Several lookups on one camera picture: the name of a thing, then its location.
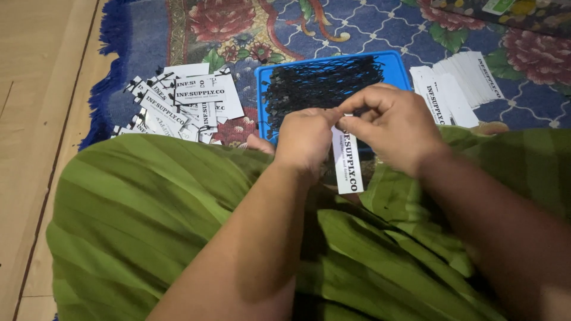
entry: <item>blue tray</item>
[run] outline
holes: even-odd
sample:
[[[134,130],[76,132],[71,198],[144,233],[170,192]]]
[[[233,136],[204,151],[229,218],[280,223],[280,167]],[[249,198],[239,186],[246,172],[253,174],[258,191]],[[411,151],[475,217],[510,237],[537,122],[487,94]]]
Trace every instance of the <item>blue tray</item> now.
[[[256,84],[258,87],[258,126],[260,131],[260,137],[264,139],[268,139],[267,137],[267,130],[269,129],[268,124],[268,113],[266,112],[267,103],[262,103],[262,93],[267,91],[268,85],[263,85],[262,82],[266,81],[268,84],[270,83],[270,75],[272,74],[272,70],[277,67],[284,67],[284,66],[293,66],[293,65],[303,65],[306,63],[312,62],[327,62],[333,61],[337,59],[344,59],[347,57],[360,57],[360,56],[376,56],[375,61],[384,63],[383,66],[383,77],[385,78],[384,83],[389,83],[393,86],[396,86],[402,90],[410,90],[411,84],[408,82],[407,72],[404,69],[403,61],[400,59],[400,54],[394,50],[387,50],[387,51],[375,51],[372,53],[362,53],[362,54],[353,54],[353,55],[341,55],[335,57],[325,57],[325,58],[316,58],[316,59],[308,59],[302,61],[295,61],[295,62],[288,62],[288,63],[281,63],[279,65],[272,65],[272,66],[263,66],[258,67],[254,71],[256,75]],[[278,132],[274,132],[274,135],[271,139],[268,139],[272,144],[277,145],[278,143]]]

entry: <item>green sarong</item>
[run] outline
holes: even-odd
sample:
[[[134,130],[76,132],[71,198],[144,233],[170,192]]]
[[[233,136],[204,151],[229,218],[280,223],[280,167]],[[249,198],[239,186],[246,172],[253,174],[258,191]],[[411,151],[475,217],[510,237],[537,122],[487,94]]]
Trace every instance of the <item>green sarong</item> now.
[[[515,192],[571,216],[571,131],[441,131]],[[47,230],[60,320],[144,320],[271,161],[143,134],[79,153]],[[294,319],[505,320],[417,182],[378,164],[360,199],[310,192]]]

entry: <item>forearm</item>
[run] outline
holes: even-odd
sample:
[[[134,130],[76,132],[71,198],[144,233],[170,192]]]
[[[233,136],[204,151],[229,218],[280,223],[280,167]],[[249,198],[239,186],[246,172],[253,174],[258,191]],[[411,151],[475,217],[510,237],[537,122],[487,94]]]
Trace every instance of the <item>forearm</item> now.
[[[554,312],[561,319],[571,291],[571,231],[563,221],[450,153],[428,157],[419,179],[507,309],[521,319]]]
[[[304,173],[271,164],[149,320],[285,320],[309,189]]]

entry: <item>blue fringe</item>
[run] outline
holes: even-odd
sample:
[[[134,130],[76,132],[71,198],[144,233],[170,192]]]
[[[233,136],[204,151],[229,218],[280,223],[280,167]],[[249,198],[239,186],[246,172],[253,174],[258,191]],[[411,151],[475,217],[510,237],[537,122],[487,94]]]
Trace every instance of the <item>blue fringe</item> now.
[[[79,150],[94,143],[109,139],[113,124],[109,120],[107,102],[109,96],[122,89],[127,63],[127,52],[131,45],[131,17],[128,4],[137,0],[110,0],[103,7],[103,19],[99,40],[105,46],[99,50],[102,55],[117,53],[119,58],[111,63],[107,76],[91,89],[88,103],[91,113],[91,127],[79,144]]]

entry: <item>left hand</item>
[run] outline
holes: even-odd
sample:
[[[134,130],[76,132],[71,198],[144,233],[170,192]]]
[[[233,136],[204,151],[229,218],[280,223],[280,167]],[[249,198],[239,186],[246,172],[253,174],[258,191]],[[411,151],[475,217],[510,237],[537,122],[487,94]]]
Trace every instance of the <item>left hand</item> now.
[[[342,116],[338,108],[309,108],[286,115],[280,128],[274,163],[308,172],[317,182],[319,168],[331,147],[331,127]]]

